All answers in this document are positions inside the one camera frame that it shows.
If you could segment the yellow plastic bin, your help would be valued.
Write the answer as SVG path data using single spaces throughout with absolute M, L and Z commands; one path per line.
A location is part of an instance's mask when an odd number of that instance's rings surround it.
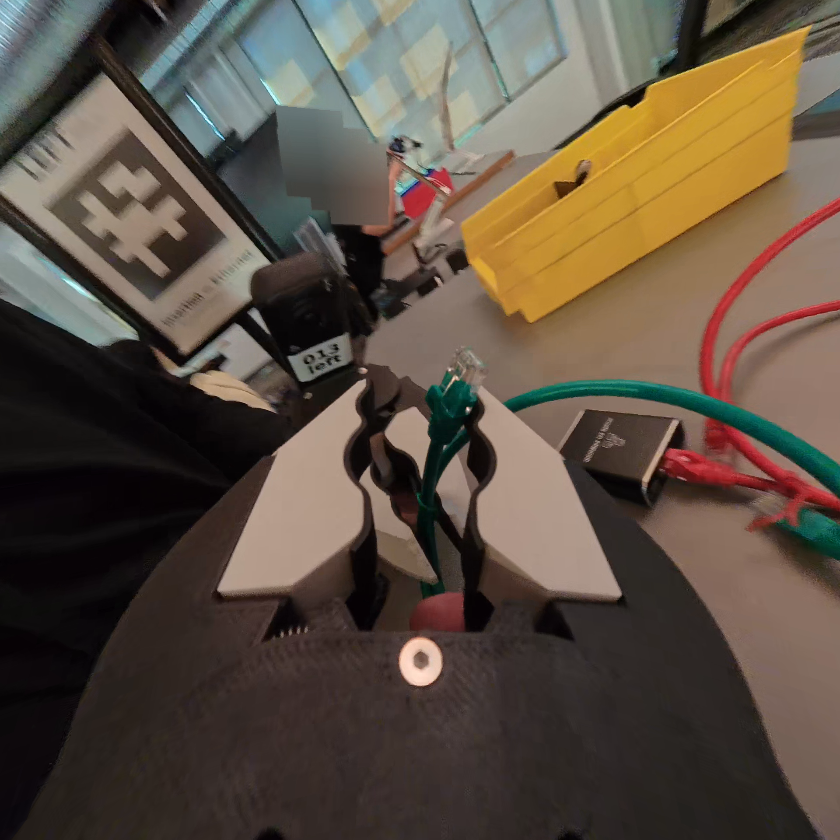
M 656 82 L 467 218 L 486 294 L 536 322 L 784 173 L 810 29 Z

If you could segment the black ethernet coupler box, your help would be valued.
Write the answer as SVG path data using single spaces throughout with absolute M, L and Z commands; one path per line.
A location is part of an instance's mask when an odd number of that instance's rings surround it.
M 668 479 L 665 457 L 685 441 L 677 418 L 586 409 L 558 450 L 612 497 L 652 508 Z

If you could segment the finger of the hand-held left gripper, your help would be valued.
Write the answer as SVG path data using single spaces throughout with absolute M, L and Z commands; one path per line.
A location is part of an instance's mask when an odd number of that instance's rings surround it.
M 382 434 L 383 456 L 391 481 L 380 487 L 371 477 L 371 508 L 378 527 L 408 527 L 404 515 L 416 516 L 422 490 L 429 436 L 428 420 L 415 407 L 394 415 Z M 456 527 L 466 525 L 470 487 L 462 462 L 455 457 L 437 481 L 436 499 Z
M 381 558 L 396 572 L 421 583 L 438 583 L 438 573 L 412 534 L 409 539 L 404 539 L 388 532 L 378 532 L 376 538 Z

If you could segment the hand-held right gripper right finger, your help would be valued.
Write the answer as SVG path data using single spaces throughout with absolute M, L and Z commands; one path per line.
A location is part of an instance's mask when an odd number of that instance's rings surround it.
M 616 603 L 621 588 L 563 457 L 493 395 L 469 421 L 478 485 L 463 538 L 466 588 L 491 603 Z

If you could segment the black and white marker poster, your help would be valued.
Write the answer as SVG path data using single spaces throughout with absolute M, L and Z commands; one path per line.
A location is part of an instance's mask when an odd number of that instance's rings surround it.
M 101 35 L 2 135 L 2 222 L 180 364 L 251 314 L 279 247 Z

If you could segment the person's left forearm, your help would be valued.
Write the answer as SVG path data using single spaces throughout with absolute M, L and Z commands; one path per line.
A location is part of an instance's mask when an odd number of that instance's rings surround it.
M 76 695 L 154 567 L 288 439 L 2 301 L 2 707 Z

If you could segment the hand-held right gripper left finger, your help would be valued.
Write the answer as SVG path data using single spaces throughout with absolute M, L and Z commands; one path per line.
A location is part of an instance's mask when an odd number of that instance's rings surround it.
M 373 391 L 358 381 L 275 453 L 217 584 L 224 599 L 373 596 L 377 548 L 361 486 Z

